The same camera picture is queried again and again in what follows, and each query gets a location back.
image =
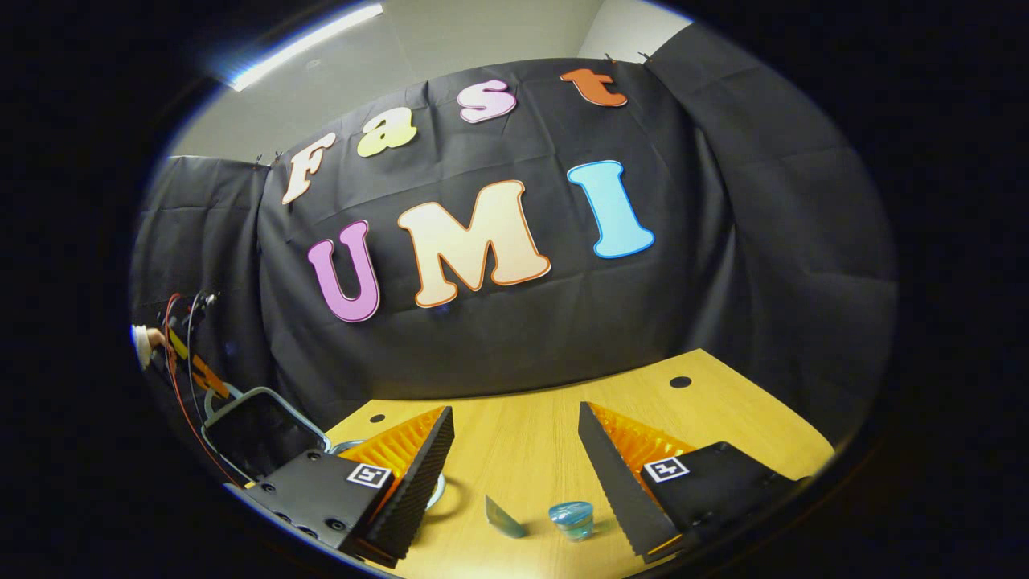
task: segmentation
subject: blue letter i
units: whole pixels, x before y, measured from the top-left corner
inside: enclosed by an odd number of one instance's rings
[[[586,191],[600,228],[600,239],[593,250],[608,259],[631,255],[653,244],[653,232],[636,219],[622,185],[624,170],[617,160],[597,160],[568,171],[568,180]]]

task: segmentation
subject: fluorescent light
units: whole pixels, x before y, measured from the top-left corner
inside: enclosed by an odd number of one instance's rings
[[[365,8],[361,8],[360,10],[350,12],[349,14],[319,28],[304,38],[300,38],[296,42],[293,42],[292,44],[279,50],[268,60],[255,65],[253,68],[237,76],[236,79],[233,80],[233,88],[235,88],[237,93],[246,88],[256,82],[260,77],[271,72],[277,66],[282,65],[284,62],[303,52],[304,50],[307,50],[323,40],[331,38],[354,25],[378,16],[381,13],[383,13],[383,5],[372,4]]]

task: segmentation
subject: black fabric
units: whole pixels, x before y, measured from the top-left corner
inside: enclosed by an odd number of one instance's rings
[[[611,75],[624,107],[586,101],[559,79],[577,68]],[[518,98],[503,117],[462,120],[457,93],[500,78]],[[356,153],[361,128],[396,106],[414,111],[415,138],[370,157]],[[289,159],[328,132],[336,142],[303,195],[283,206]],[[319,425],[333,425],[348,400],[422,399],[519,392],[658,362],[686,335],[729,336],[732,221],[703,136],[643,66],[558,59],[472,69],[411,86],[343,116],[290,149],[269,174],[257,225],[265,330],[283,389],[305,400]],[[616,259],[597,256],[599,237],[584,192],[566,172],[616,159],[640,222],[654,244]],[[526,220],[553,268],[512,286],[460,281],[442,307],[416,305],[420,288],[410,233],[397,216],[436,201],[467,225],[481,188],[520,179]],[[357,293],[348,251],[336,238],[366,219],[381,287],[378,314],[338,320],[321,296],[308,249],[335,240],[344,292]],[[491,254],[487,272],[493,269]],[[445,267],[450,279],[456,277]]]
[[[841,441],[878,390],[896,315],[895,250],[865,168],[814,103],[702,24],[646,67],[707,136],[742,255],[748,348],[703,348]]]
[[[180,320],[198,292],[220,292],[191,346],[215,374],[242,392],[274,386],[256,275],[257,208],[267,174],[267,167],[249,162],[170,157],[154,171],[140,208],[130,269],[136,325],[155,327],[176,292],[183,298],[173,317]],[[169,399],[163,388],[156,392],[180,412],[174,395]],[[192,409],[191,394],[182,394]]]
[[[629,103],[594,105],[558,78],[582,67],[612,76]],[[465,122],[457,93],[492,78],[518,106]],[[359,156],[364,122],[396,106],[413,109],[417,136]],[[282,205],[290,158],[328,132],[336,142],[310,188]],[[625,166],[633,208],[657,237],[616,259],[593,252],[589,201],[566,178],[609,158]],[[397,216],[435,201],[467,225],[480,189],[505,179],[525,183],[526,220],[553,268],[497,286],[491,253],[471,292],[445,265],[458,297],[418,307]],[[893,248],[860,160],[791,84],[697,23],[645,66],[553,59],[467,70],[329,122],[271,169],[176,157],[153,188],[133,262],[135,320],[172,292],[221,291],[205,326],[223,334],[205,342],[238,354],[205,353],[212,368],[241,390],[274,388],[322,429],[371,398],[521,392],[700,348],[835,444],[862,419],[890,349]],[[359,219],[370,225],[381,305],[347,324],[307,251],[333,240],[341,286],[356,295],[338,236]]]

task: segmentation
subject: person's hand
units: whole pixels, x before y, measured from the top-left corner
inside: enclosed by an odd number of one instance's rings
[[[150,348],[155,349],[157,345],[165,347],[165,335],[161,333],[161,330],[156,328],[146,329],[146,339],[150,342]]]

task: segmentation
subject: yellow bracket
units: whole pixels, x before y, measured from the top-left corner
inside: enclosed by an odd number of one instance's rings
[[[175,332],[173,332],[171,329],[168,330],[168,333],[172,339],[172,349],[175,351],[175,354],[179,356],[179,360],[185,360],[187,356],[186,347],[182,343],[182,340],[180,340],[179,337],[175,335]],[[200,388],[204,389],[205,391],[208,389],[214,389],[214,393],[217,394],[218,397],[223,399],[228,398],[228,389],[225,388],[225,384],[222,383],[221,378],[219,378],[207,366],[207,364],[204,364],[204,361],[201,360],[200,357],[197,355],[193,355],[192,366],[201,372],[200,374],[198,374],[197,372],[192,373],[193,382],[196,382],[197,385],[200,386]]]

